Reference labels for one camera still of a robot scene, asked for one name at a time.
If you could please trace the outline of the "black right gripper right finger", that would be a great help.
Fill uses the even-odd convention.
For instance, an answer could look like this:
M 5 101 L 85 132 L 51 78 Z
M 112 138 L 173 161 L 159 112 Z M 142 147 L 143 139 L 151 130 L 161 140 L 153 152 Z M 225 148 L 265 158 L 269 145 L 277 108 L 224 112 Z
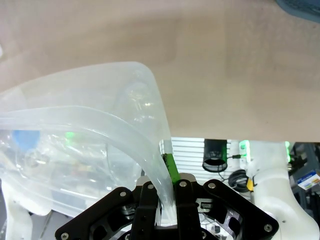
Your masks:
M 217 179 L 204 184 L 182 177 L 171 153 L 163 155 L 173 184 L 178 236 L 181 240 L 214 240 L 201 226 L 202 214 L 218 223 L 234 240 L 270 240 L 279 230 L 272 216 Z

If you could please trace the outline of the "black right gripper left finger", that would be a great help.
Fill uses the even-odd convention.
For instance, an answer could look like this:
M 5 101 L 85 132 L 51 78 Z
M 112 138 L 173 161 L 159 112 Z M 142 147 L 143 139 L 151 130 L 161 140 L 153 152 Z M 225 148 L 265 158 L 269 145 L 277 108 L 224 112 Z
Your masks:
M 131 225 L 129 240 L 149 240 L 156 224 L 159 197 L 148 177 L 134 190 L 117 187 L 55 231 L 57 240 L 110 240 Z

